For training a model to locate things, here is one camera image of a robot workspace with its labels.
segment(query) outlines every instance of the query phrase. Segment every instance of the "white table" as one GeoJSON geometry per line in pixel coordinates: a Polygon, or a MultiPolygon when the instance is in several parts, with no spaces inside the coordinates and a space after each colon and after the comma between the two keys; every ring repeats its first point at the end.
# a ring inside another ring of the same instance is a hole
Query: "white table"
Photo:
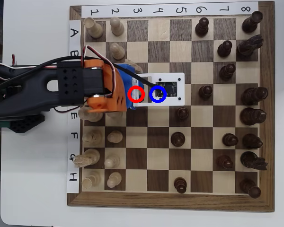
{"type": "MultiPolygon", "coordinates": [[[[70,5],[174,0],[5,0],[3,61],[39,64],[68,54],[70,5]]],[[[7,224],[88,226],[284,225],[284,0],[276,5],[275,213],[79,208],[66,205],[66,116],[51,111],[25,135],[2,132],[1,217],[7,224]]]]}

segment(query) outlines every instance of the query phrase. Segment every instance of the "wooden chessboard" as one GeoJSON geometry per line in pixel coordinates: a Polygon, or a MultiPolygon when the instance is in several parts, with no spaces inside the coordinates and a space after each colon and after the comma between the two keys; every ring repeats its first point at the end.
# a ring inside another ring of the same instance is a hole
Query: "wooden chessboard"
{"type": "MultiPolygon", "coordinates": [[[[139,107],[123,113],[115,121],[104,114],[99,122],[81,121],[80,134],[97,129],[103,140],[94,147],[100,152],[100,160],[80,170],[79,182],[97,171],[100,184],[90,190],[79,184],[79,193],[68,193],[68,205],[100,207],[170,208],[194,210],[274,211],[274,147],[275,147],[275,19],[274,3],[259,2],[264,19],[257,30],[246,34],[241,24],[248,16],[207,16],[209,32],[205,37],[195,34],[195,26],[203,16],[120,18],[124,33],[112,34],[109,18],[95,18],[104,34],[91,38],[81,27],[81,46],[89,44],[112,62],[111,43],[125,49],[125,58],[136,62],[144,73],[183,72],[185,74],[185,107],[189,117],[179,121],[179,106],[139,107]],[[264,45],[250,60],[236,57],[235,47],[254,35],[261,34],[264,45]],[[231,54],[221,58],[218,46],[231,40],[231,54]],[[236,65],[232,79],[223,81],[219,70],[227,63],[236,65]],[[198,95],[201,86],[213,87],[213,95],[202,100],[198,95]],[[254,108],[267,113],[262,124],[246,126],[239,114],[245,106],[240,100],[249,87],[266,87],[268,98],[254,108]],[[118,144],[110,143],[107,135],[118,130],[124,138],[118,144]],[[185,135],[183,146],[177,148],[170,142],[172,133],[185,135]],[[239,143],[227,147],[222,143],[225,133],[233,133],[239,143]],[[263,147],[252,150],[264,157],[267,171],[244,167],[240,156],[247,151],[242,137],[247,133],[258,135],[263,147]],[[115,153],[121,161],[117,169],[105,169],[107,155],[115,153]],[[215,160],[228,155],[234,162],[229,171],[217,166],[215,160]],[[108,188],[106,181],[112,172],[122,175],[121,183],[108,188]],[[177,177],[187,182],[185,194],[178,194],[173,186],[177,177]],[[244,194],[239,183],[250,178],[258,184],[262,194],[253,199],[244,194]]],[[[81,6],[70,7],[70,20],[81,20],[81,6]]],[[[81,142],[80,154],[92,146],[81,142]]]]}

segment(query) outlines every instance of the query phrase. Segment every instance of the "white chess piece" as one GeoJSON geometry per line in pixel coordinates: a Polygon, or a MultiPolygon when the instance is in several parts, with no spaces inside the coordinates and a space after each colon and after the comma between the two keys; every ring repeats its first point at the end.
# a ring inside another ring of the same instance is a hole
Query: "white chess piece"
{"type": "Polygon", "coordinates": [[[120,157],[116,154],[108,155],[104,161],[105,168],[117,168],[120,165],[120,157]]]}
{"type": "Polygon", "coordinates": [[[107,185],[108,187],[113,188],[119,185],[121,183],[121,180],[122,180],[121,174],[118,172],[113,172],[107,180],[107,185]]]}
{"type": "Polygon", "coordinates": [[[120,143],[122,139],[123,139],[123,135],[119,131],[112,131],[107,136],[107,140],[111,143],[120,143]]]}

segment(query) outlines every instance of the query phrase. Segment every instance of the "pawn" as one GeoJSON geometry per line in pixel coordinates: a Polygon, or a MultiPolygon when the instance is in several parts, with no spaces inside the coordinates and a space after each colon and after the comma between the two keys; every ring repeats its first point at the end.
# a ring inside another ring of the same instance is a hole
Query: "pawn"
{"type": "Polygon", "coordinates": [[[183,194],[186,192],[187,183],[186,180],[182,177],[178,177],[174,181],[174,186],[178,193],[183,194]]]}
{"type": "Polygon", "coordinates": [[[240,120],[246,125],[260,124],[266,120],[266,112],[248,107],[241,111],[240,120]]]}
{"type": "Polygon", "coordinates": [[[222,142],[225,146],[236,146],[239,142],[238,137],[236,137],[234,134],[226,133],[223,138],[222,142]]]}
{"type": "Polygon", "coordinates": [[[112,29],[112,33],[116,36],[120,36],[124,32],[124,25],[121,23],[120,19],[117,17],[112,17],[109,21],[112,29]]]}
{"type": "Polygon", "coordinates": [[[235,71],[236,66],[234,64],[228,64],[220,69],[219,76],[222,80],[227,81],[232,77],[235,71]]]}
{"type": "Polygon", "coordinates": [[[121,174],[118,172],[113,172],[107,180],[107,185],[109,188],[116,187],[121,183],[121,180],[122,180],[121,174]]]}
{"type": "Polygon", "coordinates": [[[120,143],[122,139],[123,139],[123,135],[120,131],[112,131],[107,136],[107,140],[111,143],[120,143]]]}
{"type": "Polygon", "coordinates": [[[263,146],[263,142],[262,140],[254,135],[254,134],[246,134],[243,139],[242,139],[242,143],[245,147],[249,148],[249,149],[258,149],[261,146],[263,146]]]}
{"type": "Polygon", "coordinates": [[[229,40],[224,41],[218,47],[218,55],[222,58],[227,57],[231,53],[232,43],[229,40]]]}
{"type": "Polygon", "coordinates": [[[103,35],[102,26],[100,24],[97,24],[93,18],[91,17],[85,18],[83,21],[83,25],[86,28],[88,34],[94,39],[98,39],[103,35]]]}
{"type": "Polygon", "coordinates": [[[208,99],[213,93],[213,88],[209,85],[203,86],[199,89],[199,96],[203,99],[208,99]]]}
{"type": "Polygon", "coordinates": [[[195,33],[198,36],[204,36],[208,32],[209,21],[206,17],[203,17],[199,20],[199,23],[195,26],[195,33]]]}
{"type": "Polygon", "coordinates": [[[261,195],[261,189],[250,179],[241,181],[240,189],[254,199],[259,198],[261,195]]]}
{"type": "Polygon", "coordinates": [[[258,23],[263,19],[263,13],[260,11],[255,11],[251,16],[244,20],[242,23],[242,29],[246,33],[251,33],[256,30],[258,23]]]}
{"type": "Polygon", "coordinates": [[[111,51],[113,58],[116,60],[121,60],[125,56],[125,50],[119,44],[111,44],[109,50],[111,51]]]}

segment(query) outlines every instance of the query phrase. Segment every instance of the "chess piece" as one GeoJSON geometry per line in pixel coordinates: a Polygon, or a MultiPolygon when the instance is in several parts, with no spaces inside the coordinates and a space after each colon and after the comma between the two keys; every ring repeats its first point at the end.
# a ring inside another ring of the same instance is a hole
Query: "chess piece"
{"type": "Polygon", "coordinates": [[[222,58],[227,57],[231,53],[232,43],[229,40],[224,41],[218,47],[218,55],[222,58]]]}
{"type": "Polygon", "coordinates": [[[231,169],[233,168],[233,162],[231,158],[227,155],[221,155],[217,157],[217,165],[221,166],[224,169],[231,169]]]}
{"type": "Polygon", "coordinates": [[[181,147],[185,143],[185,136],[181,132],[175,132],[170,137],[171,144],[175,147],[181,147]]]}
{"type": "Polygon", "coordinates": [[[98,122],[102,119],[103,113],[90,113],[89,110],[91,110],[91,108],[86,106],[80,108],[80,110],[78,111],[79,118],[90,122],[98,122]]]}
{"type": "Polygon", "coordinates": [[[245,108],[240,113],[240,120],[243,124],[254,125],[263,123],[266,119],[266,112],[261,109],[245,108]]]}
{"type": "Polygon", "coordinates": [[[243,137],[242,143],[245,147],[249,149],[258,149],[261,146],[263,146],[262,140],[258,136],[251,134],[251,133],[246,134],[243,137]]]}
{"type": "Polygon", "coordinates": [[[267,170],[268,163],[264,158],[258,157],[254,152],[246,151],[240,157],[242,165],[247,168],[267,170]]]}
{"type": "Polygon", "coordinates": [[[256,30],[258,23],[263,19],[263,13],[260,11],[255,11],[250,17],[244,20],[242,23],[242,29],[246,33],[251,33],[256,30]]]}
{"type": "Polygon", "coordinates": [[[107,140],[111,143],[120,143],[122,139],[123,139],[123,135],[120,131],[112,131],[107,136],[107,140]]]}
{"type": "Polygon", "coordinates": [[[251,87],[243,92],[241,100],[244,105],[257,105],[257,102],[266,99],[267,96],[268,90],[266,87],[251,87]]]}
{"type": "Polygon", "coordinates": [[[195,26],[195,33],[198,36],[204,36],[208,32],[209,21],[206,17],[203,17],[199,20],[199,23],[195,26]]]}
{"type": "Polygon", "coordinates": [[[100,174],[97,171],[92,171],[88,177],[84,178],[82,181],[82,187],[85,189],[90,189],[95,187],[100,182],[100,174]]]}
{"type": "Polygon", "coordinates": [[[122,33],[124,32],[124,25],[122,24],[119,18],[112,17],[109,23],[111,25],[112,33],[114,35],[116,36],[122,35],[122,33]]]}
{"type": "Polygon", "coordinates": [[[102,26],[100,24],[97,24],[97,22],[93,18],[85,18],[83,21],[83,25],[86,28],[88,34],[94,39],[98,39],[103,35],[102,26]]]}
{"type": "Polygon", "coordinates": [[[250,179],[241,181],[240,189],[254,199],[259,198],[261,195],[261,189],[250,179]]]}
{"type": "Polygon", "coordinates": [[[209,85],[203,86],[199,89],[199,96],[203,99],[208,99],[213,93],[213,88],[209,85]]]}
{"type": "Polygon", "coordinates": [[[189,116],[189,111],[182,107],[177,110],[177,115],[180,120],[185,120],[189,116]]]}
{"type": "Polygon", "coordinates": [[[255,35],[237,46],[237,57],[248,59],[252,53],[263,46],[262,35],[255,35]]]}
{"type": "Polygon", "coordinates": [[[111,51],[113,58],[116,60],[121,60],[125,56],[125,50],[119,44],[111,44],[109,50],[111,51]]]}
{"type": "Polygon", "coordinates": [[[113,172],[107,180],[107,185],[108,187],[113,188],[119,185],[121,181],[122,181],[121,174],[118,172],[113,172]]]}
{"type": "Polygon", "coordinates": [[[186,192],[187,183],[186,180],[182,177],[178,177],[174,181],[174,186],[178,193],[183,194],[186,192]]]}
{"type": "Polygon", "coordinates": [[[116,154],[108,155],[104,161],[105,168],[117,168],[120,165],[120,157],[116,154]]]}
{"type": "Polygon", "coordinates": [[[74,158],[74,164],[76,168],[81,168],[97,163],[100,159],[100,153],[96,149],[88,149],[83,155],[77,155],[74,158]]]}
{"type": "Polygon", "coordinates": [[[222,142],[225,146],[236,146],[239,142],[238,137],[236,137],[234,134],[226,133],[223,138],[222,142]]]}
{"type": "Polygon", "coordinates": [[[220,69],[219,76],[222,80],[229,80],[234,72],[236,71],[236,66],[234,64],[227,64],[220,69]]]}

